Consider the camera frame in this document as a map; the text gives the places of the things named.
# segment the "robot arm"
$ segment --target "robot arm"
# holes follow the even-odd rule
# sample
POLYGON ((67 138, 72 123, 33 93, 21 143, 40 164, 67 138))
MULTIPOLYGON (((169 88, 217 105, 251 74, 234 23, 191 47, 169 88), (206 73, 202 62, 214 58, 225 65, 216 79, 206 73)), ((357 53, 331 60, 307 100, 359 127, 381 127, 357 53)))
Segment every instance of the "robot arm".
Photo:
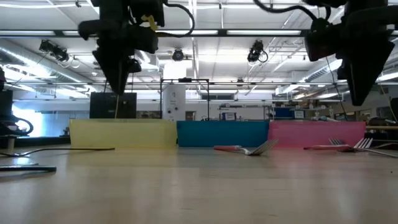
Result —
MULTIPOLYGON (((283 11, 268 8, 259 0, 254 2, 267 12, 283 11)), ((295 9, 309 14, 313 20, 310 33, 305 37, 309 59, 314 62, 333 54, 336 54, 337 59, 343 59, 338 69, 338 78, 347 80, 353 105, 362 105, 395 46, 389 41, 391 31, 387 30, 386 25, 398 24, 398 7, 387 6, 386 0, 304 2, 326 9, 345 5, 342 22, 335 25, 327 21, 328 16, 326 19, 314 18, 315 16, 306 12, 304 7, 296 6, 295 9), (377 47, 366 47, 368 43, 377 47)))
POLYGON ((100 65, 112 90, 118 95, 124 93, 130 73, 140 72, 141 66, 134 59, 135 50, 154 54, 157 50, 158 35, 184 37, 195 28, 193 15, 179 4, 167 0, 91 0, 99 7, 99 20, 84 21, 78 31, 82 38, 96 34, 98 48, 93 55, 100 65), (156 32, 157 26, 165 25, 163 4, 179 7, 191 18, 192 27, 185 35, 156 32), (140 26, 149 22, 150 27, 140 26))

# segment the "security camera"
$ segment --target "security camera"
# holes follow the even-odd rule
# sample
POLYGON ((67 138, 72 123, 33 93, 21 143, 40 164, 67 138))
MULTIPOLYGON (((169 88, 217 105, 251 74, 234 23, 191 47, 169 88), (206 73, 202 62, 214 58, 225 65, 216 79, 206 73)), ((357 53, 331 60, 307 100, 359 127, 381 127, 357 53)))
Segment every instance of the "security camera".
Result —
POLYGON ((181 49, 175 49, 172 58, 175 62, 181 62, 184 59, 184 53, 181 49))

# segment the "cable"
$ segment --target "cable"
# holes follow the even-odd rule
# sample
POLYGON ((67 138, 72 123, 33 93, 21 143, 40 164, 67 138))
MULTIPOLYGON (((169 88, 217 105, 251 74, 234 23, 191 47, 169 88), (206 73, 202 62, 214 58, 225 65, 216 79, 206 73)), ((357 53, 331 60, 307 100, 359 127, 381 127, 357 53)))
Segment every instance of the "cable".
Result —
POLYGON ((0 155, 2 156, 6 156, 6 157, 24 157, 24 156, 28 156, 32 153, 35 152, 40 152, 40 151, 55 151, 55 150, 69 150, 69 151, 87 151, 87 150, 92 150, 92 151, 110 151, 110 150, 115 150, 115 148, 48 148, 48 149, 36 149, 33 151, 29 151, 29 152, 23 152, 23 153, 13 153, 13 154, 9 154, 9 153, 4 153, 4 152, 0 152, 0 155))
POLYGON ((330 73, 331 73, 331 78, 333 79, 333 84, 334 84, 334 86, 335 86, 335 88, 336 88, 337 95, 338 95, 338 99, 340 100, 341 109, 343 109, 344 117, 346 118, 346 121, 348 121, 347 113, 346 113, 346 110, 344 109, 343 101, 341 100, 340 92, 338 91, 337 85, 336 85, 336 83, 335 83, 335 75, 333 74, 333 71, 331 70, 328 57, 326 57, 326 61, 328 62, 329 70, 330 70, 330 73))
MULTIPOLYGON (((89 4, 80 4, 80 6, 89 6, 89 4)), ((54 8, 61 8, 61 7, 76 7, 76 4, 63 4, 63 5, 43 5, 43 6, 20 6, 14 4, 0 4, 0 7, 8 7, 8 8, 17 8, 17 9, 54 9, 54 8)))
POLYGON ((23 121, 23 122, 27 123, 27 125, 29 125, 29 131, 26 131, 26 132, 13 131, 10 128, 8 128, 7 125, 2 124, 2 123, 0 123, 0 129, 4 128, 4 129, 6 129, 8 131, 7 134, 13 134, 13 135, 16 135, 16 136, 27 136, 28 134, 30 134, 33 131, 33 124, 31 122, 29 122, 28 120, 23 119, 23 118, 17 118, 14 115, 12 115, 12 119, 10 119, 9 121, 2 120, 1 122, 16 123, 16 121, 23 121))
POLYGON ((69 63, 68 65, 62 65, 59 61, 57 61, 57 63, 58 63, 58 65, 61 66, 62 68, 68 68, 69 66, 71 66, 72 68, 79 68, 80 65, 81 65, 80 60, 79 60, 79 59, 75 59, 75 58, 73 58, 72 61, 70 61, 70 63, 69 63), (79 64, 76 65, 76 66, 73 66, 72 63, 73 63, 74 61, 79 62, 79 64))
POLYGON ((392 116, 394 117, 395 121, 398 123, 397 117, 396 117, 396 115, 394 114, 394 110, 392 109, 392 106, 391 106, 391 100, 388 98, 388 96, 386 95, 386 92, 384 91, 384 89, 383 89, 383 87, 382 87, 381 85, 380 85, 380 89, 381 89, 381 91, 383 92, 383 95, 384 95, 384 96, 386 97, 386 99, 387 99, 388 106, 390 107, 392 116))
POLYGON ((107 80, 105 81, 104 93, 105 93, 105 91, 106 91, 106 84, 108 84, 108 81, 107 81, 107 80))
POLYGON ((189 18, 191 19, 192 26, 191 26, 190 30, 186 34, 183 34, 183 35, 170 34, 170 33, 167 33, 167 32, 157 32, 156 33, 157 35, 166 36, 166 37, 178 37, 178 38, 181 38, 181 37, 186 37, 186 36, 190 35, 193 32, 193 30, 195 30, 195 18, 193 18, 192 13, 185 6, 180 5, 180 4, 170 4, 167 1, 163 1, 163 4, 165 4, 165 6, 167 6, 167 7, 177 7, 177 8, 180 8, 180 9, 184 10, 188 14, 189 18))
POLYGON ((115 119, 118 118, 118 109, 119 109, 119 95, 118 95, 118 98, 116 99, 116 110, 114 112, 114 118, 115 119))
POLYGON ((268 61, 268 54, 267 54, 267 52, 265 52, 265 51, 262 51, 262 53, 264 53, 266 56, 267 56, 267 59, 265 59, 264 61, 262 61, 262 60, 260 60, 260 58, 259 58, 259 62, 261 62, 261 63, 266 63, 267 61, 268 61))
MULTIPOLYGON (((45 55, 43 55, 43 57, 42 57, 34 66, 38 65, 38 64, 45 58, 45 56, 47 56, 47 54, 48 54, 48 52, 47 52, 45 55)), ((14 84, 12 84, 12 85, 7 89, 7 91, 10 90, 12 87, 14 87, 16 84, 18 84, 23 78, 24 78, 24 77, 21 77, 20 79, 18 79, 18 81, 16 81, 14 84)))
POLYGON ((284 12, 289 12, 289 11, 299 9, 299 10, 303 11, 304 13, 306 13, 308 16, 310 16, 312 20, 317 20, 317 17, 309 9, 307 9, 306 7, 303 7, 303 6, 290 6, 285 9, 273 9, 273 8, 263 5, 260 2, 260 0, 253 0, 253 1, 257 6, 259 6, 262 10, 264 10, 266 12, 284 13, 284 12))
POLYGON ((326 6, 325 9, 326 9, 326 18, 325 19, 326 19, 326 21, 328 21, 331 16, 331 8, 329 6, 326 6))

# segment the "blue container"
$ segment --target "blue container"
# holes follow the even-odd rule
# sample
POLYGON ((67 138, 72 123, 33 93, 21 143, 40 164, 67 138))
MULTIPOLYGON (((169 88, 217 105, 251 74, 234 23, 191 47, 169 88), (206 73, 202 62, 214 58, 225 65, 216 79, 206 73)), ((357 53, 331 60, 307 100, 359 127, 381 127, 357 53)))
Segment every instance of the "blue container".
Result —
POLYGON ((268 129, 268 121, 177 121, 178 145, 258 147, 268 129))

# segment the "black monitor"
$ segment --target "black monitor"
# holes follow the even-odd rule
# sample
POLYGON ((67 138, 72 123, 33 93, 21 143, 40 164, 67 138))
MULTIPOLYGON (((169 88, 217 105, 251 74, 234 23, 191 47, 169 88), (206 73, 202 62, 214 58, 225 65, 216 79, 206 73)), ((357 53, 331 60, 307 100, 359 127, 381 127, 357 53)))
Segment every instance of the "black monitor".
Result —
MULTIPOLYGON (((92 93, 90 98, 90 119, 115 118, 118 96, 114 93, 92 93)), ((136 118, 137 93, 119 96, 117 118, 136 118)))

